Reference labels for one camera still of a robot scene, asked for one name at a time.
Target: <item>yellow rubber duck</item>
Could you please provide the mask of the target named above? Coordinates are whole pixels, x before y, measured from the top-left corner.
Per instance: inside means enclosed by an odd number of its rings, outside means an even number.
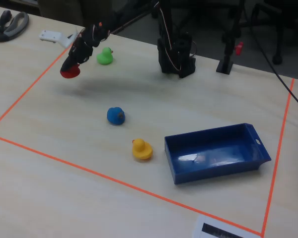
[[[153,150],[149,143],[142,139],[133,140],[133,155],[139,160],[148,160],[152,157]]]

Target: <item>chair wheel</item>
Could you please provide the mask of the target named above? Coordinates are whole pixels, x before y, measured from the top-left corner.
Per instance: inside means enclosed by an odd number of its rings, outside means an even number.
[[[273,56],[273,63],[275,65],[280,65],[283,62],[283,58],[281,57],[281,55],[274,55]]]

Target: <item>green rubber duck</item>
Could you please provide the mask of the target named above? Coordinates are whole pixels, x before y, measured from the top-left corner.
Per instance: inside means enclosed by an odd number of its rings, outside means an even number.
[[[97,55],[97,61],[100,64],[110,64],[114,58],[112,56],[113,51],[109,47],[103,48],[103,52]]]

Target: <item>gray tool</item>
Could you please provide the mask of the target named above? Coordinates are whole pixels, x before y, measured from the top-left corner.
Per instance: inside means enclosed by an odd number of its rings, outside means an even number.
[[[3,12],[0,17],[0,42],[10,41],[18,37],[29,24],[29,15],[26,12],[18,13],[11,21],[8,27],[5,26],[12,15],[9,10]]]

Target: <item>gray handle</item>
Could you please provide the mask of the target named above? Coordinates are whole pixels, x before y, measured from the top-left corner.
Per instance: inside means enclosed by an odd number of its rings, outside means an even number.
[[[22,23],[18,25],[19,20],[22,18]],[[6,28],[6,30],[4,31],[4,34],[7,35],[10,39],[14,39],[24,31],[28,24],[29,15],[26,12],[20,12],[13,18],[8,28]]]

